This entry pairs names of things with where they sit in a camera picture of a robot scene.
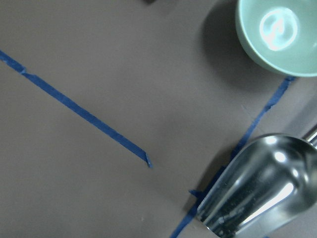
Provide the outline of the metal scoop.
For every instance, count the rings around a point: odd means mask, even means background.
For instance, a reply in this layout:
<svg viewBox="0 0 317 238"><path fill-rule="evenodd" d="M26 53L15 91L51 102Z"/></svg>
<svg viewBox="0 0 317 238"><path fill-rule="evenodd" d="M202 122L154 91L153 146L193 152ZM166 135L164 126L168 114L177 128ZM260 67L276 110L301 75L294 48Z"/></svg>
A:
<svg viewBox="0 0 317 238"><path fill-rule="evenodd" d="M197 218L220 238L262 238L317 202L317 130L262 136L216 180Z"/></svg>

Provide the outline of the mint green bowl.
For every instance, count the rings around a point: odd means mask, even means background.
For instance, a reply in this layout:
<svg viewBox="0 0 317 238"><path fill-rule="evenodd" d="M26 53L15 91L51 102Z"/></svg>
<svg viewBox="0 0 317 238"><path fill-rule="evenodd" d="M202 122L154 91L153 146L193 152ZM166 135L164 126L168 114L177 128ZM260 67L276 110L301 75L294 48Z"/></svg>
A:
<svg viewBox="0 0 317 238"><path fill-rule="evenodd" d="M239 0L235 9L239 42L259 66L283 75L317 75L315 0Z"/></svg>

